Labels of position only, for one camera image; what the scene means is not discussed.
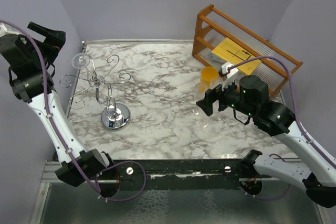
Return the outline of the yellow plastic wine glass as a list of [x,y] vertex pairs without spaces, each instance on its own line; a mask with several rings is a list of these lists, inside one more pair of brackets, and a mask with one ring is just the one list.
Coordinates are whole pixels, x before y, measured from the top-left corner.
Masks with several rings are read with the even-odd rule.
[[206,91],[210,87],[211,81],[218,76],[218,70],[214,67],[204,67],[201,71],[200,82],[196,85],[197,91]]

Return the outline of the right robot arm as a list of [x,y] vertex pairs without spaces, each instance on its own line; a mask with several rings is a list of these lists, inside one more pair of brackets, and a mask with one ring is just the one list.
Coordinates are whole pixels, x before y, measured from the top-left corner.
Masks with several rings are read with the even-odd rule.
[[241,160],[246,177],[271,176],[300,188],[322,207],[335,206],[335,163],[327,161],[331,155],[317,141],[306,139],[288,107],[270,100],[267,83],[257,76],[245,76],[238,86],[232,83],[226,88],[218,85],[208,89],[196,104],[211,116],[214,102],[219,103],[219,111],[232,108],[248,116],[255,126],[284,143],[304,163],[295,166],[251,150]]

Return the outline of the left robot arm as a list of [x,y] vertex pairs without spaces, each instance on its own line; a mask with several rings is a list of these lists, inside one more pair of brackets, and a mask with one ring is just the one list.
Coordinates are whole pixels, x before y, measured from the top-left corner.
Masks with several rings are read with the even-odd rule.
[[56,176],[74,187],[98,174],[104,179],[112,178],[116,166],[111,157],[105,152],[87,149],[78,140],[61,107],[52,80],[54,75],[47,71],[64,46],[66,33],[33,22],[27,27],[44,36],[44,41],[1,23],[1,55],[10,65],[9,75],[16,75],[9,80],[14,96],[35,112],[53,142],[60,162]]

